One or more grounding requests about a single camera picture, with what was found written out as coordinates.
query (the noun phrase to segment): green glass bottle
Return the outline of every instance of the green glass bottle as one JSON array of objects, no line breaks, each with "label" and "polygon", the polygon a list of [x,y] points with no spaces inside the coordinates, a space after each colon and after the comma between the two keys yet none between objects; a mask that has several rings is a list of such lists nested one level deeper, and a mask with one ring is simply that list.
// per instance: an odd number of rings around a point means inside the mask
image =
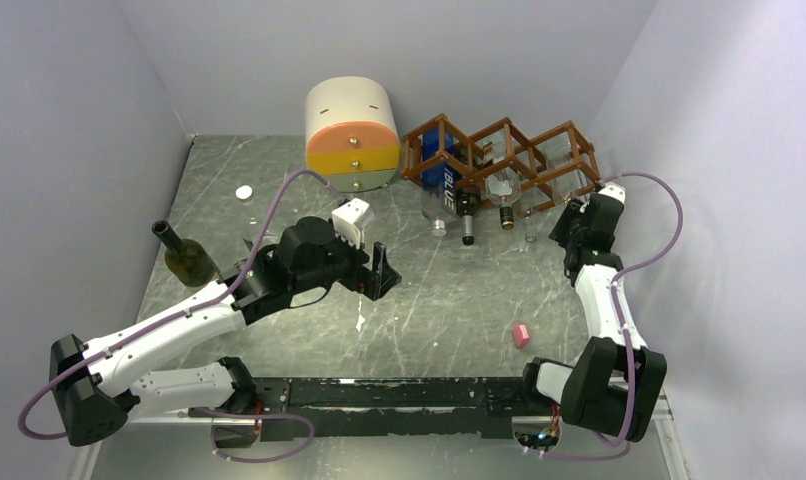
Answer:
[{"label": "green glass bottle", "polygon": [[218,275],[203,246],[188,238],[180,239],[166,221],[154,223],[153,233],[167,247],[165,265],[186,287],[202,287]]}]

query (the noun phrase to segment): white bottle cap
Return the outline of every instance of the white bottle cap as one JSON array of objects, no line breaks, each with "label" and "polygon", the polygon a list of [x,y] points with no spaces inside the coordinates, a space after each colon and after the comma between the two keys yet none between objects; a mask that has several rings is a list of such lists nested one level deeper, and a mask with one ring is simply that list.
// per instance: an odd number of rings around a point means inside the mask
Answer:
[{"label": "white bottle cap", "polygon": [[249,185],[241,185],[235,190],[235,196],[244,205],[249,205],[253,202],[253,187]]}]

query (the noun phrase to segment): wooden wine rack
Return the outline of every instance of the wooden wine rack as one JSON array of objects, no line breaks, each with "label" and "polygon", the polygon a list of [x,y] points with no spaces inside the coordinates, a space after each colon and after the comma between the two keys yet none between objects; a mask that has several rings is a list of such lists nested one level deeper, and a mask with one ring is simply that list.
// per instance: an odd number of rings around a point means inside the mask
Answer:
[{"label": "wooden wine rack", "polygon": [[[438,150],[435,155],[423,160],[421,158],[421,137],[426,132],[436,128],[438,129]],[[479,162],[476,162],[476,159],[482,159],[484,156],[484,152],[482,148],[477,146],[477,142],[500,130],[503,130],[503,135],[505,136],[505,157],[503,160],[485,168],[477,168],[476,164]],[[445,144],[447,132],[453,137],[453,143],[451,145]],[[548,170],[547,157],[539,146],[563,133],[567,133],[568,135],[571,147],[571,159],[557,168]],[[456,152],[465,149],[467,153],[465,156],[467,163],[459,161],[448,152],[448,148],[452,148],[452,150]],[[518,158],[518,155],[521,155],[523,152],[527,153],[527,162]],[[588,157],[588,162],[585,161],[583,155]],[[519,178],[524,179],[521,183],[522,191],[526,192],[531,188],[538,188],[547,197],[546,201],[534,207],[535,210],[539,212],[552,208],[556,206],[557,203],[563,203],[566,200],[564,198],[554,198],[554,193],[550,186],[550,182],[553,180],[563,175],[570,175],[578,170],[582,172],[583,175],[578,175],[578,177],[585,179],[587,183],[581,188],[569,192],[569,195],[585,195],[591,193],[594,190],[595,183],[600,180],[600,171],[597,168],[597,160],[595,160],[594,157],[594,145],[586,140],[570,120],[533,138],[527,138],[512,124],[512,120],[506,117],[471,136],[467,136],[456,128],[447,116],[442,113],[403,136],[402,163],[403,170],[400,172],[400,176],[404,180],[414,182],[418,186],[421,186],[421,174],[424,171],[441,163],[447,163],[462,176],[462,178],[456,182],[456,188],[476,184],[483,189],[483,191],[485,191],[485,179],[489,175],[504,168],[511,168],[518,173]],[[482,206],[486,207],[489,205],[491,205],[491,202],[487,199],[483,199]]]}]

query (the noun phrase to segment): bottle neck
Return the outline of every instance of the bottle neck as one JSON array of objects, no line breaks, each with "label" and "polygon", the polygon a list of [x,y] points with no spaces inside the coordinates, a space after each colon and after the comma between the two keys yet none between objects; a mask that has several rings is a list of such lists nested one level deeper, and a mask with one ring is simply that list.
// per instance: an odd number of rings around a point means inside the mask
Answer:
[{"label": "bottle neck", "polygon": [[153,224],[153,233],[161,242],[168,248],[177,253],[182,253],[185,250],[185,243],[179,238],[179,235],[173,231],[169,223],[160,220]]}]

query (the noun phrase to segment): cable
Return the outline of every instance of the cable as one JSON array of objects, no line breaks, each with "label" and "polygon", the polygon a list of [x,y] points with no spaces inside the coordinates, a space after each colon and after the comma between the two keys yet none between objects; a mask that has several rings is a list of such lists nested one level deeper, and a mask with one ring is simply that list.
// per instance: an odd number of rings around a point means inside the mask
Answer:
[{"label": "cable", "polygon": [[[659,259],[664,257],[674,248],[674,244],[677,243],[677,240],[680,238],[680,233],[683,231],[683,206],[680,203],[680,198],[674,193],[674,190],[671,188],[670,185],[665,183],[664,180],[661,178],[651,175],[649,173],[643,172],[625,172],[619,173],[617,175],[613,175],[609,178],[605,178],[600,181],[600,183],[607,183],[613,180],[617,180],[622,177],[643,177],[649,180],[653,180],[659,186],[665,189],[668,192],[668,195],[671,197],[671,200],[674,201],[674,207],[677,209],[677,228],[674,230],[674,235],[671,236],[671,240],[668,241],[668,244],[665,245],[659,253],[652,256],[650,259],[645,260],[643,262],[639,262],[635,265],[631,265],[620,272],[616,273],[615,276],[612,278],[612,283],[609,286],[609,294],[612,297],[612,302],[615,307],[615,313],[618,315],[618,323],[622,328],[622,333],[624,336],[624,345],[625,349],[627,350],[627,371],[625,375],[627,376],[627,408],[624,411],[624,423],[621,424],[621,431],[618,433],[618,436],[615,440],[609,440],[605,436],[601,435],[600,432],[595,432],[595,435],[606,445],[610,447],[617,447],[625,442],[627,435],[630,431],[630,422],[632,421],[633,417],[633,408],[635,408],[636,403],[636,357],[635,353],[633,352],[633,342],[630,339],[630,331],[626,328],[627,326],[627,319],[624,316],[624,308],[621,305],[621,300],[618,297],[618,287],[620,287],[620,282],[624,275],[635,272],[636,270],[642,269],[647,267],[648,265],[652,265],[656,263]],[[628,453],[630,453],[630,443],[627,442],[627,445],[624,447],[624,450],[613,454],[613,455],[606,455],[601,457],[595,457],[590,455],[566,455],[561,453],[555,452],[541,452],[541,455],[549,458],[556,458],[559,460],[575,460],[580,462],[602,462],[608,460],[616,460],[619,458],[625,457]]]},{"label": "cable", "polygon": [[504,396],[502,396],[500,398],[491,398],[491,399],[486,398],[485,401],[486,401],[486,403],[502,402],[504,400],[508,400],[508,399],[514,397],[515,395],[519,394],[520,392],[521,392],[521,387],[518,387],[518,388],[512,390],[511,392],[507,393],[506,395],[504,395]]},{"label": "cable", "polygon": [[[311,176],[315,177],[318,181],[321,182],[321,184],[323,184],[327,188],[327,190],[330,191],[330,193],[332,193],[333,196],[336,197],[336,200],[338,201],[339,205],[341,205],[341,204],[346,202],[346,199],[344,198],[344,196],[341,195],[341,193],[339,193],[338,190],[335,189],[335,187],[330,185],[330,183],[326,179],[321,177],[316,172],[313,172],[313,171],[308,170],[308,169],[302,169],[302,170],[298,170],[298,171],[292,173],[291,175],[289,175],[288,178],[286,178],[285,181],[282,182],[282,185],[279,187],[279,190],[277,190],[276,195],[274,195],[273,201],[271,202],[271,205],[268,208],[268,213],[267,213],[267,216],[265,217],[265,221],[262,222],[261,228],[259,229],[259,233],[256,235],[256,238],[253,240],[253,248],[250,249],[250,255],[247,257],[247,261],[244,262],[244,266],[241,268],[241,271],[238,273],[238,276],[236,277],[235,281],[232,282],[232,285],[230,285],[229,288],[226,289],[226,291],[224,291],[223,293],[221,293],[217,297],[215,297],[215,298],[213,298],[211,300],[205,301],[205,302],[198,303],[198,304],[190,307],[189,310],[191,312],[195,312],[197,310],[202,310],[204,308],[209,308],[211,306],[217,305],[224,298],[228,297],[229,295],[232,295],[232,293],[235,292],[235,289],[237,289],[239,287],[239,285],[241,285],[241,282],[244,281],[244,279],[247,277],[247,273],[250,271],[250,269],[253,266],[253,261],[255,260],[256,255],[258,254],[259,249],[262,246],[262,240],[264,239],[264,233],[268,231],[268,227],[270,226],[271,221],[273,221],[273,215],[276,212],[276,209],[279,206],[279,203],[282,201],[282,197],[285,195],[285,191],[288,189],[288,187],[291,185],[291,183],[294,180],[296,180],[298,177],[300,177],[301,175],[311,175]],[[54,377],[52,380],[50,380],[46,385],[44,385],[40,390],[38,390],[38,393],[33,395],[32,398],[29,399],[29,401],[26,402],[26,405],[24,405],[23,409],[20,411],[20,415],[18,415],[18,417],[17,417],[17,428],[18,428],[18,430],[20,430],[20,432],[23,435],[26,435],[27,437],[33,438],[35,440],[56,440],[56,439],[59,439],[59,438],[65,438],[67,436],[67,434],[65,432],[61,432],[61,433],[39,433],[39,432],[35,432],[35,431],[31,430],[26,425],[26,418],[29,416],[29,412],[32,410],[32,408],[35,407],[35,405],[38,403],[38,401],[41,400],[44,397],[44,395],[46,395],[47,393],[52,391],[54,388],[56,388],[61,382],[65,381],[67,378],[69,378],[71,375],[73,375],[74,373],[78,372],[79,370],[81,370],[83,368],[86,368],[88,365],[91,365],[92,363],[97,362],[98,360],[102,360],[108,354],[111,354],[111,353],[113,353],[113,352],[115,352],[117,350],[120,350],[121,348],[125,347],[126,345],[129,345],[130,343],[138,340],[139,338],[141,338],[141,337],[153,332],[154,330],[157,330],[157,329],[167,325],[168,323],[170,323],[170,322],[172,322],[172,321],[174,321],[176,319],[184,318],[185,315],[186,315],[186,312],[183,311],[183,310],[180,310],[178,312],[175,312],[175,313],[172,313],[170,315],[167,315],[164,318],[162,318],[162,319],[160,319],[160,320],[158,320],[156,322],[153,322],[149,326],[147,326],[145,328],[142,328],[141,330],[129,335],[128,337],[125,337],[125,338],[121,339],[120,341],[118,341],[117,343],[111,345],[110,347],[106,348],[105,350],[102,350],[100,352],[96,352],[94,355],[92,355],[92,356],[90,356],[88,358],[83,358],[82,360],[80,360],[79,362],[75,363],[73,366],[71,366],[67,370],[64,370],[63,372],[58,374],[56,377]]]},{"label": "cable", "polygon": [[245,432],[241,432],[241,431],[239,431],[239,430],[237,430],[235,428],[224,427],[224,426],[221,426],[221,425],[213,426],[212,430],[221,431],[221,432],[229,432],[229,433],[231,433],[231,434],[233,434],[235,436],[238,436],[238,437],[246,437],[246,438],[253,438],[253,439],[255,439],[256,437],[259,436],[258,433],[245,433]]},{"label": "cable", "polygon": [[236,415],[233,413],[226,413],[226,412],[218,412],[217,410],[212,410],[210,408],[198,408],[197,410],[212,415],[214,417],[222,417],[222,418],[233,418],[237,420],[248,420],[248,419],[261,419],[264,421],[270,420],[296,420],[298,422],[303,422],[309,427],[309,436],[306,437],[306,440],[303,441],[300,445],[289,452],[285,452],[282,455],[276,455],[273,457],[267,458],[244,458],[244,457],[234,457],[232,455],[227,455],[222,450],[220,450],[217,446],[217,442],[215,442],[215,431],[212,429],[211,433],[209,434],[209,438],[211,439],[212,443],[212,454],[217,455],[218,457],[229,461],[229,462],[238,462],[238,463],[270,463],[275,462],[277,460],[284,460],[288,457],[293,457],[298,453],[302,452],[309,444],[312,442],[312,439],[315,438],[315,426],[312,424],[311,420],[306,417],[302,417],[300,415],[291,415],[289,413],[273,413],[273,414],[262,414],[262,415]]}]

